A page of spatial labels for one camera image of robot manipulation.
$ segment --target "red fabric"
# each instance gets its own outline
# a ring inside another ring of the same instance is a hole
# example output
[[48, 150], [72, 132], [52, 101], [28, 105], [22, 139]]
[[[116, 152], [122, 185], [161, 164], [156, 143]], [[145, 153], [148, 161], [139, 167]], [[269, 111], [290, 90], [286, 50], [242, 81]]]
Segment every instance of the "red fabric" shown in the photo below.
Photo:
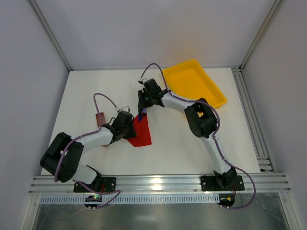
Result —
[[135, 138], [129, 138], [127, 141], [134, 147], [151, 145], [152, 140], [150, 137], [147, 115], [138, 114], [136, 118], [134, 118], [133, 124], [137, 136]]

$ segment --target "purple cable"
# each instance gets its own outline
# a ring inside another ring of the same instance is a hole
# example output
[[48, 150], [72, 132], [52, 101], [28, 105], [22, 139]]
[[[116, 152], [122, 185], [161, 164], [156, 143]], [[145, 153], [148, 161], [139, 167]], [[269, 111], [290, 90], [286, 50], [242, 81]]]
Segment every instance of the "purple cable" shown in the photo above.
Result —
[[205, 106], [211, 108], [212, 111], [215, 113], [215, 116], [216, 116], [216, 119], [217, 119], [217, 128], [216, 128], [216, 130], [213, 132], [212, 138], [214, 139], [216, 148], [217, 148], [217, 150], [218, 150], [218, 152], [219, 152], [219, 154], [220, 154], [222, 160], [224, 160], [224, 161], [226, 162], [226, 164], [228, 164], [230, 167], [233, 167], [233, 168], [238, 169], [238, 170], [240, 170], [241, 172], [243, 172], [243, 173], [250, 179], [250, 181], [251, 181], [251, 183], [252, 183], [252, 185], [253, 185], [253, 188], [254, 188], [253, 197], [251, 198], [251, 200], [250, 200], [247, 204], [245, 204], [245, 205], [243, 205], [243, 206], [239, 206], [239, 207], [228, 207], [228, 208], [227, 208], [226, 206], [222, 206], [222, 207], [227, 208], [227, 209], [233, 209], [233, 210], [248, 207], [251, 203], [253, 203], [253, 201], [254, 201], [254, 199], [255, 199], [255, 197], [256, 197], [256, 186], [255, 186], [255, 183], [254, 183], [253, 179], [251, 178], [251, 176], [250, 176], [246, 171], [244, 171], [243, 169], [240, 169], [240, 168], [238, 168], [238, 167], [232, 165], [230, 162], [228, 162], [228, 161], [225, 159], [224, 155], [222, 154], [222, 151], [221, 151], [221, 149], [220, 149], [220, 146], [219, 146], [217, 140], [215, 139], [215, 134], [217, 133], [217, 131], [220, 129], [220, 126], [221, 126], [221, 119], [220, 119], [220, 116], [218, 115], [216, 109], [214, 109], [211, 105], [209, 105], [209, 104], [206, 103], [206, 102], [202, 102], [202, 101], [199, 101], [199, 100], [191, 100], [191, 101], [189, 101], [189, 100], [185, 100], [185, 99], [182, 99], [182, 98], [180, 98], [180, 97], [177, 97], [177, 96], [173, 95], [173, 94], [171, 93], [171, 91], [169, 90], [169, 88], [167, 87], [167, 83], [166, 83], [166, 80], [165, 80], [163, 71], [162, 71], [161, 67], [160, 67], [157, 63], [151, 63], [151, 64], [149, 64], [149, 65], [146, 67], [146, 69], [144, 70], [144, 72], [143, 72], [141, 78], [144, 76], [144, 74], [145, 74], [145, 72], [147, 71], [147, 69], [148, 69], [150, 66], [152, 66], [152, 65], [156, 65], [156, 66], [159, 68], [159, 70], [160, 70], [160, 72], [161, 72], [161, 75], [162, 75], [162, 78], [163, 78], [163, 82], [164, 82], [165, 88], [166, 88], [167, 92], [168, 92], [172, 97], [174, 97], [174, 98], [176, 98], [176, 99], [178, 99], [178, 100], [180, 100], [180, 101], [183, 101], [183, 102], [188, 102], [188, 103], [195, 103], [195, 102], [198, 102], [198, 103], [204, 104]]
[[102, 118], [101, 118], [101, 115], [100, 115], [100, 112], [99, 112], [99, 109], [98, 109], [98, 105], [97, 105], [97, 101], [96, 101], [96, 95], [100, 95], [100, 96], [104, 96], [105, 98], [107, 98], [113, 105], [114, 107], [116, 108], [117, 106], [115, 105], [115, 103], [110, 99], [108, 98], [107, 96], [105, 96], [104, 94], [102, 93], [95, 93], [93, 95], [93, 99], [94, 99], [94, 103], [95, 103], [95, 107], [96, 107], [96, 110], [97, 110], [97, 113], [98, 113], [98, 117], [99, 117], [99, 129], [96, 130], [96, 131], [93, 131], [93, 132], [89, 132], [89, 133], [85, 133], [85, 134], [82, 134], [81, 136], [78, 136], [76, 137], [75, 139], [71, 140], [68, 145], [64, 148], [63, 152], [62, 152], [62, 155], [59, 159], [59, 162], [58, 162], [58, 165], [57, 165], [57, 168], [56, 168], [56, 172], [54, 173], [54, 181], [55, 182], [58, 182], [58, 174], [59, 174], [59, 169], [61, 167], [61, 164], [63, 162], [63, 159], [64, 159], [64, 156], [68, 150], [68, 148], [72, 145], [72, 143], [74, 143], [75, 141], [83, 138], [83, 137], [86, 137], [86, 136], [89, 136], [89, 135], [92, 135], [92, 134], [95, 134], [95, 133], [98, 133], [100, 130], [101, 130], [101, 127], [102, 127]]

